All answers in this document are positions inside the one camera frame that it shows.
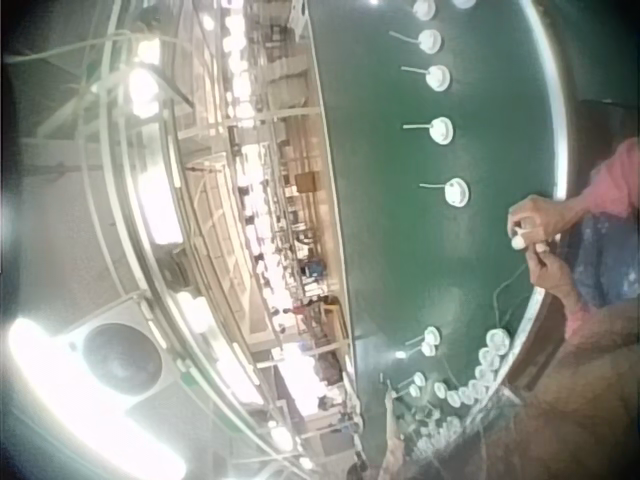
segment pink shirt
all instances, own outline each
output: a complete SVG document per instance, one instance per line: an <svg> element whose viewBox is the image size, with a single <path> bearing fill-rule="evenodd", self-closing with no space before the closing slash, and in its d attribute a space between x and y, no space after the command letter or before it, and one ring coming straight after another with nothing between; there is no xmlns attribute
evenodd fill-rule
<svg viewBox="0 0 640 480"><path fill-rule="evenodd" d="M600 167L591 185L578 198L591 213L626 217L638 208L639 176L638 139L631 138L622 143L616 153ZM583 304L578 310L566 313L565 338L569 338L589 315L590 309Z"/></svg>

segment table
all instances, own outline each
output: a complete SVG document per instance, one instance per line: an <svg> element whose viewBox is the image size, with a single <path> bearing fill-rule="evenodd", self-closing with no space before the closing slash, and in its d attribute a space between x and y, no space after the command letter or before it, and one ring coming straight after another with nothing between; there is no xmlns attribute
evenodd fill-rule
<svg viewBox="0 0 640 480"><path fill-rule="evenodd" d="M473 378L477 352L496 326L492 295L523 265L505 231L507 209L530 193L563 198L570 185L568 96L555 45L530 0L478 2L458 10L437 2L436 16L417 20L404 2L309 2L345 259L347 314L354 338L356 383L369 459L384 455L384 387L422 371L422 397L443 416L465 416L433 394L452 375ZM443 49L428 56L388 35L417 38L435 28ZM424 76L401 66L445 65L451 87L436 93ZM448 146L403 123L451 118ZM471 200L448 206L418 183L453 177ZM543 295L520 276L500 297L504 327L524 341ZM396 350L426 326L442 332L435 358L397 360ZM517 354L517 345L509 361ZM505 362L502 375L508 370Z"/></svg>

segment hand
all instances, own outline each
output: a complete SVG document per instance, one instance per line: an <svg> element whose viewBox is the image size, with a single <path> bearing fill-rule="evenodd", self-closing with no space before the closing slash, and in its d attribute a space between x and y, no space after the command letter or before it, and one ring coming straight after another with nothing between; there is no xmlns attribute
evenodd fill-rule
<svg viewBox="0 0 640 480"><path fill-rule="evenodd" d="M581 305L569 265L552 253L536 252L533 246L527 249L526 257L533 285L558 297L567 312L575 311Z"/></svg>
<svg viewBox="0 0 640 480"><path fill-rule="evenodd" d="M586 213L580 198L556 202L548 198L531 195L509 209L507 233L515 235L516 225L523 229L521 236L525 245L551 240L558 233L571 228Z"/></svg>

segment person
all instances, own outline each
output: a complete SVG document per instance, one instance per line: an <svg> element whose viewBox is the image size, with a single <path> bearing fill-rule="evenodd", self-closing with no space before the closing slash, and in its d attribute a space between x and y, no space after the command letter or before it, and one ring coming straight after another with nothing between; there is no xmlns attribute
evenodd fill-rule
<svg viewBox="0 0 640 480"><path fill-rule="evenodd" d="M531 282L562 301L567 315L567 339L593 310L640 293L639 167L638 139L631 138L601 165L580 195L562 202L533 195L509 211L510 236L524 220L533 225L521 234L527 245ZM533 246L581 221L582 245L572 278L562 259L549 252L539 253Z"/></svg>

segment white component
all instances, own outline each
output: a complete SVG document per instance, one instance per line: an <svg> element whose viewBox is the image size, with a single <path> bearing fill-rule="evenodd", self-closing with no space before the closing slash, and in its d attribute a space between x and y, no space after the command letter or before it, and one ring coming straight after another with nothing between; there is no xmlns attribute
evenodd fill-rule
<svg viewBox="0 0 640 480"><path fill-rule="evenodd" d="M418 372L413 376L413 383L418 387L424 387L427 384L427 379L422 373Z"/></svg>
<svg viewBox="0 0 640 480"><path fill-rule="evenodd" d="M491 371L500 368L500 358L489 347L481 348L478 353L478 358L480 359L480 365L487 367Z"/></svg>
<svg viewBox="0 0 640 480"><path fill-rule="evenodd" d="M440 345L442 338L438 329L436 327L428 327L424 331L424 341L431 345Z"/></svg>
<svg viewBox="0 0 640 480"><path fill-rule="evenodd" d="M436 382L433 385L433 391L436 394L436 397L444 400L447 398L447 386L443 382Z"/></svg>
<svg viewBox="0 0 640 480"><path fill-rule="evenodd" d="M462 403L464 403L465 405L473 405L475 399L473 398L471 391L467 387L460 387L460 389L458 390L458 394L460 395L460 400L462 400Z"/></svg>
<svg viewBox="0 0 640 480"><path fill-rule="evenodd" d="M436 2L434 0L418 0L413 6L413 13L423 22L431 20L436 14Z"/></svg>
<svg viewBox="0 0 640 480"><path fill-rule="evenodd" d="M435 357L436 356L436 347L431 345L430 343L424 342L420 347L422 353L424 353L425 357Z"/></svg>
<svg viewBox="0 0 640 480"><path fill-rule="evenodd" d="M437 30L423 30L418 42L423 52L433 55L442 47L442 35Z"/></svg>
<svg viewBox="0 0 640 480"><path fill-rule="evenodd" d="M522 238L520 235L516 235L515 237L513 237L511 239L511 247L514 250L524 250L524 248L526 247L524 238Z"/></svg>
<svg viewBox="0 0 640 480"><path fill-rule="evenodd" d="M496 354L504 355L511 346L511 337L503 328L495 328L487 333L487 346Z"/></svg>
<svg viewBox="0 0 640 480"><path fill-rule="evenodd" d="M476 4L476 0L452 0L458 8L471 8Z"/></svg>
<svg viewBox="0 0 640 480"><path fill-rule="evenodd" d="M409 387L409 395L413 398L418 398L420 396L420 387L417 385L411 385Z"/></svg>
<svg viewBox="0 0 640 480"><path fill-rule="evenodd" d="M493 385L493 381L495 377L493 375L493 372L489 370L487 367L482 365L477 366L475 375L478 382L480 382L482 385L485 385L487 387L490 387L491 385Z"/></svg>
<svg viewBox="0 0 640 480"><path fill-rule="evenodd" d="M451 390L447 392L447 402L453 408L459 408L462 405L462 401L460 400L460 395L455 390Z"/></svg>
<svg viewBox="0 0 640 480"><path fill-rule="evenodd" d="M469 382L469 391L478 400L483 400L484 397L487 396L487 387L478 380L471 380Z"/></svg>
<svg viewBox="0 0 640 480"><path fill-rule="evenodd" d="M469 203L469 186L461 178L449 180L444 186L444 198L452 207L462 208Z"/></svg>
<svg viewBox="0 0 640 480"><path fill-rule="evenodd" d="M448 145L453 140L453 123L446 117L436 118L429 128L431 138L440 145Z"/></svg>
<svg viewBox="0 0 640 480"><path fill-rule="evenodd" d="M434 65L427 70L426 79L436 92L444 92L451 85L451 72L444 65Z"/></svg>

